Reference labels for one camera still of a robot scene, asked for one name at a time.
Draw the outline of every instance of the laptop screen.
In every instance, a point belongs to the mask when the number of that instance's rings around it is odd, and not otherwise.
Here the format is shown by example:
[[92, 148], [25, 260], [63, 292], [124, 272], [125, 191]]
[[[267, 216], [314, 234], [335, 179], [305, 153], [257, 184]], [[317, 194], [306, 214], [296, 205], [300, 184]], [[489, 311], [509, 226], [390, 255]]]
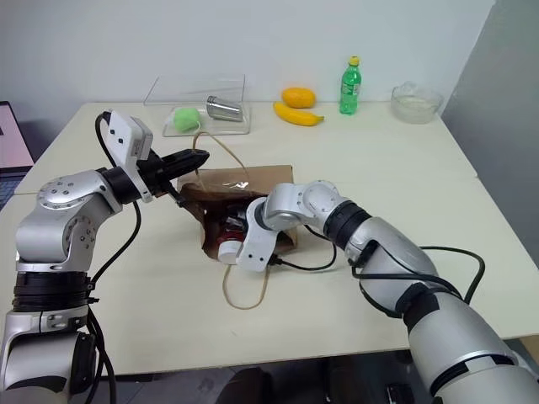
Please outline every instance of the laptop screen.
[[8, 102], [0, 102], [0, 173], [28, 171], [34, 165]]

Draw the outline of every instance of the green tennis ball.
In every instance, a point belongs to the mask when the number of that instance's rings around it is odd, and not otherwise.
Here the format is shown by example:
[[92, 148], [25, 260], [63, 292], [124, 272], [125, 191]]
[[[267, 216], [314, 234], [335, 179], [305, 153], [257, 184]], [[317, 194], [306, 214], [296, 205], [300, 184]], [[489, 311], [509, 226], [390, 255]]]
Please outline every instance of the green tennis ball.
[[200, 112], [197, 108], [180, 108], [174, 111], [174, 128], [178, 132], [185, 132], [198, 127]]

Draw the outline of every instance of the black cable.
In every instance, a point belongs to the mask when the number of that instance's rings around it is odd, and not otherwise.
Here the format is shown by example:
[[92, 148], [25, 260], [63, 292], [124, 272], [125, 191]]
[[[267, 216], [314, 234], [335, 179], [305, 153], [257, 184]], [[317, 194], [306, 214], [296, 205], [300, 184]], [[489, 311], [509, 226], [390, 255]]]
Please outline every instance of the black cable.
[[[98, 138], [98, 142], [101, 145], [101, 148], [103, 149], [103, 152], [105, 156], [109, 159], [110, 164], [112, 167], [116, 167], [116, 163], [112, 156], [109, 153], [109, 150], [107, 149], [107, 146], [104, 144], [103, 136], [101, 135], [101, 120], [107, 121], [107, 123], [110, 120], [110, 113], [109, 112], [103, 112], [102, 114], [98, 115], [98, 117], [95, 119], [95, 135]], [[141, 217], [141, 210], [138, 206], [138, 203], [136, 201], [133, 202], [133, 208], [135, 209], [135, 216], [136, 216], [136, 223], [135, 228], [133, 229], [133, 232], [131, 233], [130, 237], [127, 239], [127, 241], [124, 243], [123, 246], [120, 247], [120, 249], [109, 258], [109, 260], [95, 273], [95, 275], [92, 277], [92, 284], [95, 288], [95, 284], [101, 278], [101, 276], [104, 274], [104, 272], [107, 270], [107, 268], [112, 265], [112, 263], [118, 259], [118, 257], [133, 243], [136, 236], [138, 235], [138, 232], [141, 228], [142, 223], [142, 217]], [[116, 379], [115, 379], [115, 372], [114, 368], [112, 366], [112, 362], [110, 361], [109, 355], [107, 354], [105, 348], [104, 348], [104, 336], [103, 331], [101, 330], [101, 326], [98, 323], [97, 318], [93, 314], [92, 310], [88, 308], [88, 330], [93, 333], [93, 335], [96, 336], [96, 345], [99, 352], [99, 361], [98, 366], [96, 369], [96, 375], [95, 379], [93, 380], [92, 388], [90, 392], [88, 393], [88, 397], [86, 399], [86, 404], [89, 404], [94, 396], [95, 392], [98, 389], [99, 386], [99, 379], [101, 378], [101, 373], [103, 372], [103, 367], [107, 369], [107, 376], [109, 379], [109, 393], [110, 393], [110, 404], [116, 403]]]
[[355, 272], [356, 267], [352, 267], [352, 276], [357, 279], [385, 279], [385, 280], [421, 280], [423, 282], [431, 282], [433, 284], [441, 284], [451, 293], [462, 300], [462, 295], [458, 289], [445, 279], [434, 275], [427, 274], [358, 274]]
[[[112, 164], [112, 167], [116, 167], [116, 163], [114, 159], [112, 158], [112, 156], [110, 155], [109, 150], [107, 149], [107, 146], [104, 144], [103, 136], [101, 135], [101, 120], [106, 120], [108, 122], [109, 119], [110, 119], [109, 112], [103, 112], [102, 114], [98, 115], [98, 117], [95, 119], [95, 135], [98, 138], [99, 144], [101, 145], [101, 148], [103, 149], [104, 154], [109, 159], [110, 164]], [[120, 249], [112, 257], [110, 257], [110, 259], [106, 263], [104, 263], [104, 265], [92, 277], [92, 283], [94, 284], [94, 286], [96, 282], [99, 280], [99, 278], [101, 278], [101, 275], [104, 274], [104, 271], [106, 271], [107, 268], [116, 259], [118, 259], [118, 257], [131, 245], [133, 240], [135, 240], [135, 237], [138, 235], [138, 232], [141, 229], [142, 216], [141, 216], [141, 210], [136, 201], [133, 202], [133, 208], [135, 209], [135, 216], [136, 216], [135, 228], [133, 229], [133, 232], [131, 233], [127, 241], [124, 243], [124, 245], [121, 246]]]
[[[90, 332], [96, 337], [96, 346], [99, 352], [99, 362], [103, 362], [104, 367], [107, 369], [107, 379], [109, 381], [109, 402], [110, 404], [116, 404], [117, 390], [116, 390], [116, 378], [115, 378], [114, 368], [112, 366], [112, 362], [110, 361], [109, 355], [107, 354], [107, 351], [104, 348], [103, 330], [101, 329], [98, 319], [94, 315], [91, 308], [88, 308], [88, 330], [90, 330]], [[93, 381], [94, 385], [99, 384], [99, 379], [101, 377], [102, 371], [103, 371], [103, 366], [101, 366], [101, 371], [99, 373], [96, 371], [95, 379]], [[90, 394], [88, 394], [88, 398], [86, 400], [87, 403], [90, 403], [93, 399], [93, 397], [90, 397]]]
[[112, 167], [116, 167], [116, 163], [114, 159], [112, 158], [112, 156], [110, 155], [110, 152], [107, 149], [107, 146], [104, 144], [103, 137], [101, 136], [101, 120], [106, 120], [107, 122], [109, 122], [110, 112], [103, 112], [102, 114], [99, 114], [98, 117], [95, 119], [94, 127], [95, 127], [95, 134], [98, 137], [98, 142], [101, 145], [101, 148], [103, 149], [105, 156], [109, 159], [109, 162], [112, 165]]
[[[318, 238], [321, 238], [321, 239], [323, 239], [323, 240], [325, 240], [327, 242], [331, 242], [328, 238], [326, 238], [322, 234], [316, 233], [308, 225], [304, 225], [304, 226], [314, 236], [316, 236]], [[322, 271], [323, 269], [328, 269], [329, 267], [331, 267], [335, 263], [335, 260], [337, 259], [337, 247], [333, 243], [331, 243], [331, 245], [332, 245], [333, 250], [334, 250], [331, 261], [329, 261], [329, 263], [326, 263], [325, 265], [323, 265], [321, 267], [302, 267], [301, 265], [296, 265], [294, 263], [289, 263], [288, 261], [285, 261], [284, 259], [280, 259], [276, 255], [271, 256], [271, 258], [269, 259], [270, 261], [268, 262], [268, 265], [286, 265], [286, 266], [291, 267], [291, 268], [299, 269], [300, 271], [309, 271], [309, 272]]]
[[476, 254], [472, 251], [464, 250], [462, 248], [455, 248], [455, 247], [444, 247], [444, 246], [422, 246], [422, 250], [440, 250], [440, 251], [450, 251], [452, 253], [460, 253], [467, 255], [469, 257], [475, 258], [479, 263], [479, 269], [476, 273], [475, 277], [473, 278], [473, 281], [471, 282], [470, 286], [468, 287], [468, 290], [466, 292], [466, 295], [464, 296], [464, 301], [469, 305], [470, 301], [472, 301], [473, 295], [475, 294], [475, 291], [477, 290], [479, 286], [479, 282], [481, 282], [481, 279], [483, 278], [485, 274], [485, 260], [483, 257], [481, 257], [479, 254]]
[[90, 404], [93, 400], [93, 397], [95, 396], [95, 393], [98, 390], [99, 381], [101, 379], [101, 374], [103, 373], [103, 365], [104, 365], [103, 355], [99, 353], [99, 361], [98, 361], [97, 369], [95, 370], [95, 376], [93, 378], [92, 388], [90, 389], [90, 392], [88, 393], [84, 404]]
[[95, 273], [95, 275], [92, 277], [92, 283], [95, 284], [99, 278], [101, 278], [101, 275], [104, 274], [104, 271], [107, 270], [107, 268], [112, 265], [112, 263], [118, 259], [118, 257], [131, 245], [131, 243], [135, 240], [135, 237], [138, 235], [139, 230], [141, 229], [142, 224], [142, 216], [141, 216], [141, 209], [138, 206], [137, 202], [133, 202], [133, 208], [135, 209], [135, 215], [136, 215], [136, 223], [135, 228], [133, 229], [133, 232], [131, 233], [130, 237], [127, 239], [127, 241], [124, 243], [123, 246], [120, 247], [120, 249], [115, 252], [115, 254], [109, 258], [109, 260], [103, 264], [103, 266], [98, 270], [98, 272]]

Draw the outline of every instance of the clear bowl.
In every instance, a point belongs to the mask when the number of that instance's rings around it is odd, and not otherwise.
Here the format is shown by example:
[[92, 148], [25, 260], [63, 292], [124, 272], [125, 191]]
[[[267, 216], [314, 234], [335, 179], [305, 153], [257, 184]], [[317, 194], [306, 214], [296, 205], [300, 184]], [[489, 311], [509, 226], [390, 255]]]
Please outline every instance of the clear bowl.
[[409, 124], [427, 124], [434, 117], [444, 98], [435, 91], [422, 88], [415, 82], [395, 87], [391, 96], [391, 109], [395, 116]]

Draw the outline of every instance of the yellow banana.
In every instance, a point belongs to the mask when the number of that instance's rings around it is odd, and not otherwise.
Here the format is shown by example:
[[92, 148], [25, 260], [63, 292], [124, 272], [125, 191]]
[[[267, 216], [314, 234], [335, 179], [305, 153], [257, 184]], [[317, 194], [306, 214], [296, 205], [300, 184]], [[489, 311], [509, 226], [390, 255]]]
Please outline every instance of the yellow banana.
[[273, 110], [279, 118], [295, 125], [314, 126], [323, 121], [323, 116], [311, 114], [306, 111], [298, 111], [280, 102], [273, 103]]

